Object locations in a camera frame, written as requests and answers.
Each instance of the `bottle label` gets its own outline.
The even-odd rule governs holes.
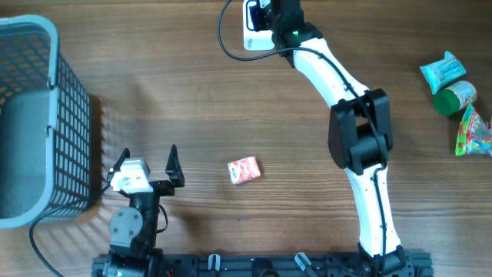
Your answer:
[[[459,81],[446,89],[451,90],[458,97],[460,100],[460,109],[467,107],[468,104],[477,100],[477,90],[469,82]]]

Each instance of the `basket side mesh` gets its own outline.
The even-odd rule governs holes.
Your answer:
[[[90,124],[88,93],[62,55],[58,58],[58,103],[55,129],[55,184],[47,210],[90,196]],[[62,209],[48,221],[82,213],[84,201]]]
[[[0,36],[0,114],[15,93],[46,86],[50,38],[38,32]]]

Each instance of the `blue-gray bin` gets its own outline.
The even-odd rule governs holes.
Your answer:
[[[91,103],[59,45],[46,18],[0,18],[0,229],[91,195]]]

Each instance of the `green bottle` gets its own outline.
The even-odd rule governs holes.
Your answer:
[[[450,116],[475,100],[475,87],[467,81],[459,81],[434,95],[434,108],[442,115]]]

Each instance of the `black wire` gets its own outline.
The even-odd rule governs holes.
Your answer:
[[[157,230],[156,234],[162,233],[168,228],[168,214],[166,213],[166,210],[164,210],[164,207],[161,204],[159,204],[159,208],[161,208],[162,213],[164,214],[164,218],[166,219],[166,226],[163,229]]]
[[[383,229],[383,253],[382,253],[383,255],[382,255],[382,260],[381,260],[381,269],[379,271],[379,276],[382,276],[382,274],[383,274],[382,271],[384,269],[385,255],[386,255],[386,220],[385,220],[385,217],[384,217],[384,210],[383,210],[383,202],[382,202],[382,199],[381,199],[381,193],[380,193],[380,190],[379,190],[379,185],[377,183],[377,174],[378,174],[378,172],[383,171],[383,170],[385,170],[387,168],[387,160],[386,160],[386,155],[385,155],[384,150],[383,150],[383,144],[382,144],[381,139],[380,139],[380,137],[379,137],[379,135],[377,133],[377,129],[376,129],[376,126],[374,124],[374,121],[373,121],[373,119],[371,117],[370,112],[367,110],[366,105],[362,102],[361,97],[355,92],[355,90],[352,87],[352,85],[350,84],[350,82],[341,73],[340,69],[338,69],[338,67],[329,58],[327,58],[323,53],[320,53],[318,51],[315,51],[315,50],[309,49],[309,48],[293,47],[293,48],[279,49],[279,50],[276,50],[276,51],[273,51],[273,52],[269,52],[267,54],[258,55],[258,56],[255,56],[255,57],[248,57],[248,58],[238,57],[236,55],[231,54],[225,48],[224,43],[222,42],[222,37],[221,37],[222,17],[224,16],[225,10],[229,6],[229,4],[231,4],[231,2],[232,2],[232,0],[227,0],[225,2],[225,5],[224,5],[224,7],[221,10],[220,15],[218,16],[218,22],[217,22],[217,39],[218,39],[218,43],[219,43],[219,45],[221,46],[222,50],[224,51],[224,53],[227,56],[229,56],[230,58],[233,58],[235,60],[241,61],[241,62],[251,62],[251,61],[256,61],[256,60],[259,60],[259,59],[271,57],[272,55],[285,53],[285,52],[306,51],[306,52],[313,53],[313,54],[319,56],[320,58],[322,58],[323,60],[325,60],[333,68],[333,70],[336,71],[336,73],[338,74],[338,76],[340,77],[340,79],[342,80],[342,82],[345,84],[345,86],[347,87],[347,89],[355,97],[357,103],[359,104],[359,106],[362,109],[363,114],[366,116],[367,121],[369,122],[369,125],[371,127],[371,132],[372,132],[374,138],[376,139],[377,149],[378,149],[378,151],[380,153],[380,159],[381,159],[381,167],[379,169],[374,170],[373,181],[374,181],[374,187],[375,187],[376,195],[377,195],[377,202],[378,202],[379,210],[380,210],[380,214],[381,214],[381,228]]]
[[[111,185],[107,184],[98,194],[96,195],[93,195],[92,197],[84,197],[84,198],[81,198],[79,200],[75,200],[75,201],[72,201],[72,202],[69,202],[67,204],[64,204],[64,205],[61,205],[57,208],[54,208],[52,209],[51,211],[48,211],[48,212],[45,212],[45,213],[42,213],[41,215],[39,215],[31,224],[31,228],[29,228],[29,241],[31,242],[31,246],[32,246],[32,249],[34,250],[34,252],[36,253],[36,255],[38,256],[38,258],[41,260],[41,262],[43,262],[43,264],[46,265],[46,267],[53,273],[55,274],[56,276],[58,277],[63,277],[62,274],[60,274],[60,272],[56,271],[56,269],[49,264],[49,262],[45,259],[45,257],[43,256],[43,254],[41,254],[41,252],[39,251],[39,248],[38,246],[36,245],[36,242],[34,241],[34,227],[43,219],[45,218],[46,216],[48,215],[51,215],[57,211],[60,211],[62,209],[66,209],[67,207],[70,207],[72,205],[76,205],[78,203],[81,203],[81,202],[84,202],[84,201],[87,201],[88,203],[90,201],[93,201],[93,200],[96,200],[99,198],[99,196],[101,196],[107,189],[109,189]]]

